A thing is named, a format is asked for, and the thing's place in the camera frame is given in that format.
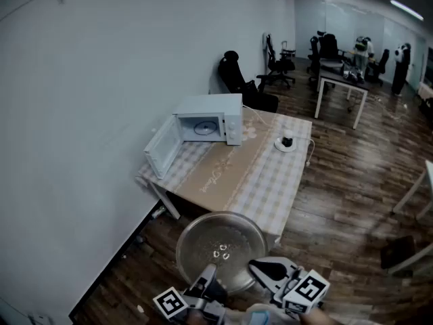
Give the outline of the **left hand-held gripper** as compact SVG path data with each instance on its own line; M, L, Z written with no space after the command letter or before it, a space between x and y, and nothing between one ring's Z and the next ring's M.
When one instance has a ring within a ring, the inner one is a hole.
M207 324L224 324L227 291L216 278L217 266L208 264L189 288L170 287L153 298L160 313L173 324L186 324L191 311L199 311Z

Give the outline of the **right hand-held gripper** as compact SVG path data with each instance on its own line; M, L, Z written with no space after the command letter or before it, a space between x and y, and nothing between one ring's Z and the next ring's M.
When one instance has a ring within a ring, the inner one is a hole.
M307 272L285 257L262 257L249 261L250 273L272 293L271 303L287 312L308 314L318 307L330 283L315 270Z

